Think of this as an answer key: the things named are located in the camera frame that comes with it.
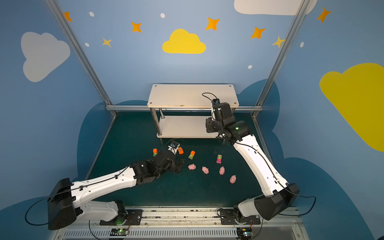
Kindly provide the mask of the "pink green toy truck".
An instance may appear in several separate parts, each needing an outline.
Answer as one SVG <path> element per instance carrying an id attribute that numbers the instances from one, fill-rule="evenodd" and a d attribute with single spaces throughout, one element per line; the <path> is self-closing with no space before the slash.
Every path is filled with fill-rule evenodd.
<path id="1" fill-rule="evenodd" d="M 216 160 L 217 164 L 221 164 L 222 163 L 222 157 L 223 157 L 222 155 L 218 155 L 217 156 L 217 160 Z"/>

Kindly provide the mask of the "orange yellow toy car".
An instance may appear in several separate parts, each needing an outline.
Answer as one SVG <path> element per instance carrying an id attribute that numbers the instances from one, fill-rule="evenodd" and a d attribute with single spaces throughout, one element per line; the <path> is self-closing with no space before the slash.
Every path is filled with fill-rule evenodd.
<path id="1" fill-rule="evenodd" d="M 184 153 L 183 148 L 182 148 L 182 147 L 179 147 L 179 148 L 178 148 L 178 152 L 179 152 L 180 155 L 182 155 L 182 154 Z"/>

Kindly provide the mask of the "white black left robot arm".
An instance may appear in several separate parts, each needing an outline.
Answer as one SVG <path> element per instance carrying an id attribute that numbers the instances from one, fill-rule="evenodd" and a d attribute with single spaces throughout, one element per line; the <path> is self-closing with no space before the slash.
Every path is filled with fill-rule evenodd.
<path id="1" fill-rule="evenodd" d="M 89 202 L 109 193 L 148 184 L 165 172 L 179 174 L 185 160 L 177 159 L 178 149 L 160 151 L 149 160 L 133 162 L 114 173 L 98 178 L 71 182 L 65 178 L 57 182 L 48 198 L 48 229 L 59 230 L 81 218 L 110 222 L 124 215 L 122 205 L 113 201 L 96 211 L 88 208 Z"/>

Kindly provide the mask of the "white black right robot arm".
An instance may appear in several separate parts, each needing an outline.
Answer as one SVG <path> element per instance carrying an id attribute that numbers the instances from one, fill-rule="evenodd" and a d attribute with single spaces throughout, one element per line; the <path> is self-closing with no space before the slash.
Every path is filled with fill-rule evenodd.
<path id="1" fill-rule="evenodd" d="M 240 223 L 250 216 L 270 220 L 291 206 L 300 189 L 276 170 L 259 146 L 255 135 L 244 121 L 236 121 L 232 108 L 219 99 L 211 100 L 212 116 L 206 119 L 207 133 L 228 141 L 241 154 L 262 190 L 262 195 L 234 206 L 235 219 Z"/>

